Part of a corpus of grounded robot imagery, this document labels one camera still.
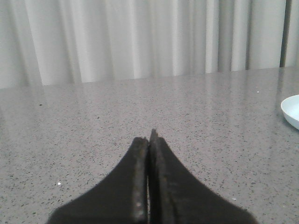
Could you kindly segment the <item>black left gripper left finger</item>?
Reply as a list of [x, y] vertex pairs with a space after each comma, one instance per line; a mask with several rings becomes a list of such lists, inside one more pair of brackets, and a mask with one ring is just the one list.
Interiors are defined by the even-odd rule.
[[117, 166], [88, 192], [57, 208], [49, 224], [146, 224], [148, 141], [135, 137]]

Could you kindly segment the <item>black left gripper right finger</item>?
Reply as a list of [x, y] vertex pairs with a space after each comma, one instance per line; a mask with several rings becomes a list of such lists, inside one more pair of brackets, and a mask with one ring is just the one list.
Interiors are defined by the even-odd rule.
[[257, 223], [197, 180], [155, 129], [149, 140], [149, 196], [152, 224]]

